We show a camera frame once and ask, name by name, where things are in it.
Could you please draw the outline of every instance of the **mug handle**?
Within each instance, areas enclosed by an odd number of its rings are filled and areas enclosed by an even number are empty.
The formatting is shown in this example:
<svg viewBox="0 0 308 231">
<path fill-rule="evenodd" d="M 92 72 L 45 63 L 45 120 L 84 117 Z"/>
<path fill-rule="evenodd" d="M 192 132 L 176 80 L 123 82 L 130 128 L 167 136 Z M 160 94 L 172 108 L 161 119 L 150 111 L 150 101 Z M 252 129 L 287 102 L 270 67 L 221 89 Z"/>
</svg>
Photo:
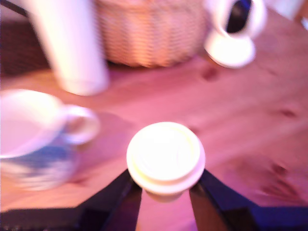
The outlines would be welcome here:
<svg viewBox="0 0 308 231">
<path fill-rule="evenodd" d="M 84 118 L 84 122 L 76 132 L 64 132 L 63 136 L 67 143 L 80 145 L 92 140 L 100 130 L 98 117 L 89 108 L 77 105 L 67 105 L 66 114 L 68 122 L 76 118 Z"/>
</svg>

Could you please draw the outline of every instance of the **wicker basket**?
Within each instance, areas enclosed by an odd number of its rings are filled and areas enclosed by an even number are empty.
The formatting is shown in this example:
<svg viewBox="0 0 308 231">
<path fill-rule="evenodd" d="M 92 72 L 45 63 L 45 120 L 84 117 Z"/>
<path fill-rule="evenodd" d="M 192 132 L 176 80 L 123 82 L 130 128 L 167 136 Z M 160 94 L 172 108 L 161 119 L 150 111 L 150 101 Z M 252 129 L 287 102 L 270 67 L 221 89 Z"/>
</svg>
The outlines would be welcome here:
<svg viewBox="0 0 308 231">
<path fill-rule="evenodd" d="M 192 57 L 205 34 L 203 0 L 95 0 L 105 56 L 130 66 Z"/>
</svg>

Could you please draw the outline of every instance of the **table surface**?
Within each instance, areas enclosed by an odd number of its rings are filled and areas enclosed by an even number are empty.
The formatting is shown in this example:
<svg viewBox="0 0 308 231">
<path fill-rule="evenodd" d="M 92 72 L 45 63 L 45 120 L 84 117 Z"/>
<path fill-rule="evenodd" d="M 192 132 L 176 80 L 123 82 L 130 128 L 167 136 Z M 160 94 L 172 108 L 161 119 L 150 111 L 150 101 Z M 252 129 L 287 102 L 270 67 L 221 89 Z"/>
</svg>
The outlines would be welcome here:
<svg viewBox="0 0 308 231">
<path fill-rule="evenodd" d="M 269 12 L 248 66 L 226 69 L 206 55 L 169 68 L 110 65 L 110 88 L 82 97 L 63 91 L 51 70 L 2 78 L 2 90 L 26 88 L 91 108 L 100 134 L 77 147 L 81 165 L 68 183 L 30 192 L 1 177 L 1 210 L 76 206 L 126 166 L 126 148 L 142 127 L 174 121 L 189 127 L 206 168 L 259 205 L 308 205 L 308 32 Z M 137 230 L 196 230 L 189 194 L 161 204 L 142 195 Z"/>
</svg>

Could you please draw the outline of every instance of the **white lid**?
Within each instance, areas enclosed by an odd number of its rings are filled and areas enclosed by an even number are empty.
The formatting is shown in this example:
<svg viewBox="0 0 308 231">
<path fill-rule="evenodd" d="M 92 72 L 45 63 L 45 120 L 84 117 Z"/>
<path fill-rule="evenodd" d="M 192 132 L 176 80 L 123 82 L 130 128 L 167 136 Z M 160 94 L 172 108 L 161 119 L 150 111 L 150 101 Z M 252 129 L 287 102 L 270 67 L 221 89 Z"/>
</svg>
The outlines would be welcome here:
<svg viewBox="0 0 308 231">
<path fill-rule="evenodd" d="M 141 187 L 168 194 L 183 191 L 199 180 L 205 154 L 199 139 L 187 127 L 161 122 L 146 126 L 132 138 L 127 163 Z"/>
</svg>

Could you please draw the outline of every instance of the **wood knot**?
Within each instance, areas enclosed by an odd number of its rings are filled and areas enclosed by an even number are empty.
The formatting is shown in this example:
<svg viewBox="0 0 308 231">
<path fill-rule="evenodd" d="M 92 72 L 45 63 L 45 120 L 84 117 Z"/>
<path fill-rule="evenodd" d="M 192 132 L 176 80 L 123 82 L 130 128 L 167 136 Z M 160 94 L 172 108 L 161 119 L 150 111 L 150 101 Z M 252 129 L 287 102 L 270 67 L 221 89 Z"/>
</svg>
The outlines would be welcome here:
<svg viewBox="0 0 308 231">
<path fill-rule="evenodd" d="M 218 80 L 218 70 L 210 67 L 202 73 L 202 78 L 208 82 L 213 82 Z"/>
<path fill-rule="evenodd" d="M 289 109 L 281 109 L 280 113 L 288 118 L 295 118 L 297 115 Z"/>
</svg>

